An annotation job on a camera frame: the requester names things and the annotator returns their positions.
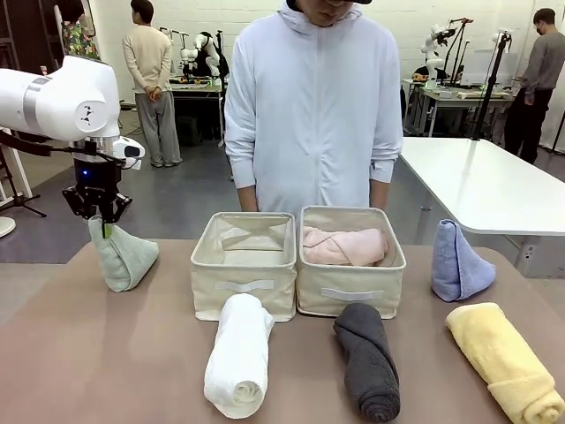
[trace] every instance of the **brown tabletop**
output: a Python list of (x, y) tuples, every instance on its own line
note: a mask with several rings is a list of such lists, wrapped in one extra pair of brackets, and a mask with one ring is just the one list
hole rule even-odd
[[(217, 324), (194, 318), (190, 255), (195, 243), (160, 241), (161, 257), (132, 292), (110, 292), (92, 245), (0, 327), (0, 422), (9, 424), (228, 423), (203, 395)], [(501, 305), (565, 394), (565, 325), (496, 252), (494, 287), (470, 303)], [(386, 323), (401, 378), (397, 423), (506, 423), (444, 325), (457, 305), (430, 291), (431, 247), (404, 248), (408, 268), (399, 315)], [(332, 320), (276, 325), (269, 386), (246, 422), (363, 422), (343, 388)]]

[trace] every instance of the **fabric bin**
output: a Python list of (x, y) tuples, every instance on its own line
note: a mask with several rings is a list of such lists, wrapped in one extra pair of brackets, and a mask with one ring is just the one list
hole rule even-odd
[(196, 317), (219, 321), (226, 300), (258, 298), (277, 322), (296, 313), (297, 241), (294, 216), (220, 213), (212, 216), (192, 253)]
[[(379, 267), (316, 265), (304, 254), (304, 227), (322, 231), (378, 228), (388, 240), (388, 254)], [(383, 319), (396, 316), (406, 259), (385, 213), (369, 208), (304, 208), (299, 232), (298, 310), (303, 314), (339, 316), (352, 302), (379, 310)]]

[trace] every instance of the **man in white jacket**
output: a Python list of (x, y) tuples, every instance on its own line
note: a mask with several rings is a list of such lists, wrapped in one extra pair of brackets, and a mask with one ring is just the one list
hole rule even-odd
[(385, 208), (403, 144), (389, 31), (351, 2), (284, 0), (232, 59), (226, 146), (244, 211)]

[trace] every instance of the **computer monitor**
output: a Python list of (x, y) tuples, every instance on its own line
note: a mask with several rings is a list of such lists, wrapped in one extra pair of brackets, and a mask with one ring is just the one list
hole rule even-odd
[[(488, 83), (488, 78), (493, 71), (496, 51), (492, 49), (478, 49), (467, 56), (464, 61), (465, 69), (461, 78), (462, 86), (483, 86)], [(518, 67), (517, 53), (504, 53), (501, 67), (496, 76), (497, 84), (510, 87), (512, 79), (516, 76)]]

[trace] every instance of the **gray shirt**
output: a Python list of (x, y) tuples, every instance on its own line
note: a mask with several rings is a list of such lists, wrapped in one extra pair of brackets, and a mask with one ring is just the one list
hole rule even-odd
[(553, 90), (565, 64), (565, 35), (550, 33), (540, 36), (533, 45), (530, 64), (523, 76), (527, 95), (539, 90)]

